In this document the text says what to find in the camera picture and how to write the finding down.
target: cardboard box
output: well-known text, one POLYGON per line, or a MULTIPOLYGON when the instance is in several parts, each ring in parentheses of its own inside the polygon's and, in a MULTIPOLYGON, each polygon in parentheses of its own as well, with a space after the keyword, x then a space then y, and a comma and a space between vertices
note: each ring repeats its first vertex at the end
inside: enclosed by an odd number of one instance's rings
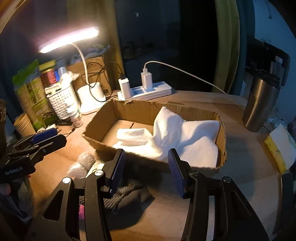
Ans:
MULTIPOLYGON (((101 160, 109 161, 113 159, 116 153, 116 149, 112 146, 117 143, 117 130, 119 128, 147 128, 150 132, 153 132, 154 120, 162 106, 167 107, 187 121, 217 120, 220 122, 220 130, 216 140, 219 150, 216 169, 196 168, 206 176, 212 176, 216 173, 226 162, 226 136, 219 115, 212 111, 179 104, 162 104, 143 100, 130 102, 109 100, 95 114, 82 136, 97 150, 98 157, 101 160)), ((153 167, 159 171, 170 172, 167 163, 144 158, 133 153, 126 153, 126 161, 153 167)))
MULTIPOLYGON (((99 72, 102 69, 101 66, 103 66, 103 67, 105 66, 104 60, 103 60, 102 57, 86 59, 85 61, 86 61, 86 65, 89 62, 98 63, 98 64, 94 64, 94 63, 89 64, 88 67, 87 67, 88 73, 99 72)), ((67 67, 67 71, 71 71, 71 72, 73 72, 75 74, 80 74, 80 75, 85 73, 82 62, 79 62, 77 64, 74 64, 74 65, 71 65, 71 66, 67 67)), ((97 77, 98 77, 98 75, 91 76, 91 74, 89 74, 89 83, 94 83, 96 81, 97 77)), ((107 74, 106 70, 104 70, 104 72, 99 75, 98 82, 100 82, 103 93, 106 96, 112 94, 112 89, 111 89, 111 86, 109 84, 108 74, 107 74)), ((72 82, 72 85, 73 85, 73 88, 74 88, 75 92, 77 93, 77 90, 79 88, 86 85, 85 76, 78 77, 78 79, 76 79, 75 81, 72 82)))

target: white basket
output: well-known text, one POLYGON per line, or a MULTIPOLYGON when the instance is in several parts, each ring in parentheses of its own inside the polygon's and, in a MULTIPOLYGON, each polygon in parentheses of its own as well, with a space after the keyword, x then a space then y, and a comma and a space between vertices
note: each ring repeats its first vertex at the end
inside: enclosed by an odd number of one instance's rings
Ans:
POLYGON ((75 91, 70 84, 67 88, 57 91, 54 94, 47 95, 47 98, 52 105, 55 113, 57 114, 59 119, 67 119, 69 117, 67 113, 67 108, 64 104, 65 99, 72 98, 73 101, 79 107, 79 103, 75 94, 75 91))

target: folded white towel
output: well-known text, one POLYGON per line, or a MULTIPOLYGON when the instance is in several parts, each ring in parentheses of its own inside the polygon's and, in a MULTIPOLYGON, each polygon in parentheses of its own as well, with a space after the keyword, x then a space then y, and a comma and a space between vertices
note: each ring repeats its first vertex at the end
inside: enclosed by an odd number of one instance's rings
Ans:
POLYGON ((176 148, 180 158, 190 166, 215 168, 219 128, 216 120, 185 121, 162 107, 154 120, 153 136, 145 128, 119 129, 119 142, 113 147, 160 161, 167 161, 169 149, 176 148))

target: yellow and white package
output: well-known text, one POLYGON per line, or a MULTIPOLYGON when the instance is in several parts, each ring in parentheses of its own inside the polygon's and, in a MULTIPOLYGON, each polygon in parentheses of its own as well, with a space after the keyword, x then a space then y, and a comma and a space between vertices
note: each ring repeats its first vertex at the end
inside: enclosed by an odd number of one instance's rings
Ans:
POLYGON ((286 128, 280 124, 264 141, 283 174, 296 159, 296 143, 286 128))

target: screw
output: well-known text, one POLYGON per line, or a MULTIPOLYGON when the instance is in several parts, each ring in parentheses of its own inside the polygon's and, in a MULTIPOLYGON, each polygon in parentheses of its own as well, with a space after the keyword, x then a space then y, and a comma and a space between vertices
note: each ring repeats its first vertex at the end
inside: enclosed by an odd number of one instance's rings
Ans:
POLYGON ((196 170, 191 170, 190 172, 189 172, 189 174, 190 175, 192 175, 192 176, 194 176, 194 177, 196 177, 196 176, 198 176, 198 171, 196 171, 196 170))
POLYGON ((67 184, 67 183, 69 183, 69 182, 71 182, 71 178, 69 178, 69 177, 65 177, 65 178, 63 179, 63 183, 67 184))
POLYGON ((223 177, 222 180, 226 183, 230 183, 231 182, 231 178, 230 177, 223 177))
POLYGON ((96 176, 102 176, 103 175, 103 171, 102 170, 96 170, 95 172, 94 172, 94 174, 96 175, 96 176))

